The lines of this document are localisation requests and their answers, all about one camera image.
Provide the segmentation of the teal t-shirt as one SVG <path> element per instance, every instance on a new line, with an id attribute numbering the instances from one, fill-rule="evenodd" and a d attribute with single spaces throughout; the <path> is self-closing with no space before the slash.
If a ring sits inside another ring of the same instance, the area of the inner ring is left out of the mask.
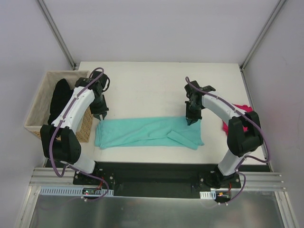
<path id="1" fill-rule="evenodd" d="M 95 131 L 95 146 L 113 147 L 186 147 L 203 146 L 201 121 L 190 126 L 183 116 L 129 118 L 100 121 Z"/>

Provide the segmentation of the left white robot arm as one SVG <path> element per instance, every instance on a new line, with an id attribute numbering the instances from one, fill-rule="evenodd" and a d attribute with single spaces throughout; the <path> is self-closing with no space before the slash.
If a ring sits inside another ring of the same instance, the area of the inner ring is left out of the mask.
<path id="1" fill-rule="evenodd" d="M 98 120 L 104 119 L 109 111 L 104 92 L 109 88 L 110 78 L 104 71 L 98 67 L 88 78 L 78 79 L 63 111 L 51 124 L 43 125 L 40 129 L 44 156 L 50 160 L 59 177 L 64 174 L 58 172 L 55 162 L 62 163 L 64 168 L 71 167 L 84 173 L 85 181 L 91 185 L 100 181 L 101 174 L 95 170 L 96 162 L 81 152 L 76 131 L 87 109 Z"/>

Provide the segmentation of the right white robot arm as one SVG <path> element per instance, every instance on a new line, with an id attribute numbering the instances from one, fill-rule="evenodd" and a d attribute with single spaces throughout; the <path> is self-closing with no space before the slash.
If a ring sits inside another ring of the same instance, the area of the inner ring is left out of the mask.
<path id="1" fill-rule="evenodd" d="M 200 87 L 197 81 L 186 77 L 186 121 L 192 125 L 202 119 L 201 110 L 209 109 L 228 126 L 226 152 L 214 171 L 204 178 L 209 187 L 225 187 L 237 173 L 241 163 L 251 152 L 264 143 L 259 116 L 256 112 L 246 112 L 221 98 L 215 88 Z"/>

